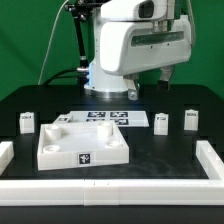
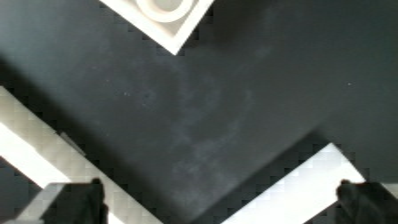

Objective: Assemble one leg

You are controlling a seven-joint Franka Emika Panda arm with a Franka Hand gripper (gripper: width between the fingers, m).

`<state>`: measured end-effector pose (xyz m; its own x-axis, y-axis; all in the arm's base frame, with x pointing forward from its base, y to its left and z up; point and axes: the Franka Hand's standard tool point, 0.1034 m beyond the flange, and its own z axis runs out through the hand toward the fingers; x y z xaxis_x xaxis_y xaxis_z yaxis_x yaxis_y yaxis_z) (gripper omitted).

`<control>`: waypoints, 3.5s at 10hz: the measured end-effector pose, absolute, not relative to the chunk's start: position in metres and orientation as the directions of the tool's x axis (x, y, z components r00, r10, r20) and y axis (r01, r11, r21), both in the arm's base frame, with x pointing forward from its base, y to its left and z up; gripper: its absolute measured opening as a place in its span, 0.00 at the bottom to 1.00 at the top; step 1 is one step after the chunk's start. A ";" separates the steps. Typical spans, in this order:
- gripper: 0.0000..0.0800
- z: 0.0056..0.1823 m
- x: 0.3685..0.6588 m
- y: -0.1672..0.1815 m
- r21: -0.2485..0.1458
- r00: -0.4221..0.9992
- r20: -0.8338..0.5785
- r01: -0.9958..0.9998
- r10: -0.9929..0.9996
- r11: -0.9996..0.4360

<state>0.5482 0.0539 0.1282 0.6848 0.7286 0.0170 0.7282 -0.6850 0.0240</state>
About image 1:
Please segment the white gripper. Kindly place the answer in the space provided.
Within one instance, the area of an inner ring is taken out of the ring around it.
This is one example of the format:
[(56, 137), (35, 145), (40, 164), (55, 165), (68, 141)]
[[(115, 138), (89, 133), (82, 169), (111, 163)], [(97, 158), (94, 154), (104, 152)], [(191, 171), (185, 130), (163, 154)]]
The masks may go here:
[(188, 61), (190, 55), (191, 26), (186, 15), (175, 20), (168, 32), (154, 32), (150, 22), (107, 22), (101, 30), (101, 68), (107, 74), (126, 75), (130, 100), (137, 100), (139, 94), (139, 76), (132, 73), (163, 67), (157, 88), (168, 90), (173, 65)]

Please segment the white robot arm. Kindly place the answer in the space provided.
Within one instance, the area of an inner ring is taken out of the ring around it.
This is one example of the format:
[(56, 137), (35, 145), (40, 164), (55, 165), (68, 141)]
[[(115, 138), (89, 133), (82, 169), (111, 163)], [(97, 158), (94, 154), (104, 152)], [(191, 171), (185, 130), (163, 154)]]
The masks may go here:
[(195, 24), (189, 0), (109, 0), (94, 10), (95, 56), (85, 93), (138, 98), (138, 75), (159, 69), (169, 88), (177, 64), (189, 60)]

